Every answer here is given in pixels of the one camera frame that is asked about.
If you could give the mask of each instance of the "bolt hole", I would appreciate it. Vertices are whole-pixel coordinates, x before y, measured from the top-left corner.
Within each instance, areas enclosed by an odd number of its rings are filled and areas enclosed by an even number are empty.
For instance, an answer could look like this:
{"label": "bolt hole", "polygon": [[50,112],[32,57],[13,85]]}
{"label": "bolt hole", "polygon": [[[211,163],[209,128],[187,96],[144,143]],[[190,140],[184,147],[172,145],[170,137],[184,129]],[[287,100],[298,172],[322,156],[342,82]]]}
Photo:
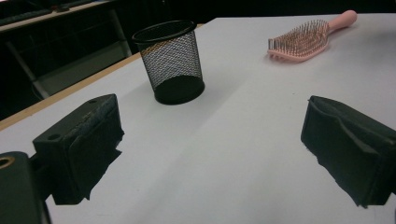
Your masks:
{"label": "bolt hole", "polygon": [[61,135],[60,134],[53,134],[53,135],[51,135],[48,139],[49,140],[55,140],[55,139],[57,139],[57,138],[59,138]]}
{"label": "bolt hole", "polygon": [[14,161],[15,161],[15,158],[13,158],[13,157],[0,158],[0,169],[8,167]]}

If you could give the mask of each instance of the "pen holder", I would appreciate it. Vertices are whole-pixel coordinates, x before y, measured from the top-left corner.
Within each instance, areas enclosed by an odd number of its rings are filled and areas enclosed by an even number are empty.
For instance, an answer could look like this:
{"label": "pen holder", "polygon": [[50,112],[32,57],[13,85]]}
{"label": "pen holder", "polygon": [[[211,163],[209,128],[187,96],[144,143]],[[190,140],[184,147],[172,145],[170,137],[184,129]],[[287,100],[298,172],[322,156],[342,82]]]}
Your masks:
{"label": "pen holder", "polygon": [[132,37],[159,103],[183,104],[204,91],[195,27],[192,21],[168,21]]}

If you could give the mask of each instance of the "hairbrush handle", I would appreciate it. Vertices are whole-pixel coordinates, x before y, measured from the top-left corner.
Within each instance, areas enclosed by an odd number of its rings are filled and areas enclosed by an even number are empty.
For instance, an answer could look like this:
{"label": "hairbrush handle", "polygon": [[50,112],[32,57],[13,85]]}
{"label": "hairbrush handle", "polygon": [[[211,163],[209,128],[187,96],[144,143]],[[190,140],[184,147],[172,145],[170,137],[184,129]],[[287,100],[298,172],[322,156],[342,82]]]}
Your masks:
{"label": "hairbrush handle", "polygon": [[336,29],[348,27],[351,24],[353,24],[353,22],[355,22],[357,18],[358,18],[358,14],[356,14],[355,11],[348,10],[343,14],[337,16],[336,18],[332,19],[331,21],[329,21],[329,28],[330,30],[336,30]]}

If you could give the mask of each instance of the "hairbrush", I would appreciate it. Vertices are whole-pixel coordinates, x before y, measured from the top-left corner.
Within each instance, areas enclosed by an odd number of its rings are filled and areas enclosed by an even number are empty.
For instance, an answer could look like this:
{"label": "hairbrush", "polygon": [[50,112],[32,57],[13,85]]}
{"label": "hairbrush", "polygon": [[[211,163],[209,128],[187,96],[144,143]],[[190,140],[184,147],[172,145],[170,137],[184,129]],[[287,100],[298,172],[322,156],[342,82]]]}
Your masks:
{"label": "hairbrush", "polygon": [[308,21],[284,35],[268,39],[267,52],[274,58],[306,61],[326,49],[330,31],[348,27],[357,18],[355,11],[348,10],[331,21]]}

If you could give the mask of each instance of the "white table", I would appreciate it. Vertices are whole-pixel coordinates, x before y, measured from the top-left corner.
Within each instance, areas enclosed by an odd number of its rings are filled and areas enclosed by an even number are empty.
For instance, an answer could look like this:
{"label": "white table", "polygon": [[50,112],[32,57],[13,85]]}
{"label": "white table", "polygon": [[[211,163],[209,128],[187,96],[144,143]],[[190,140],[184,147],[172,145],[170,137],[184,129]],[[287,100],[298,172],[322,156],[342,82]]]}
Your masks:
{"label": "white table", "polygon": [[357,207],[300,140],[307,100],[340,101],[396,129],[396,15],[359,15],[305,63],[266,56],[267,39],[334,16],[215,19],[196,30],[206,88],[154,100],[141,59],[0,132],[0,152],[32,140],[91,98],[116,93],[122,151],[91,200],[53,223],[394,223],[396,198]]}

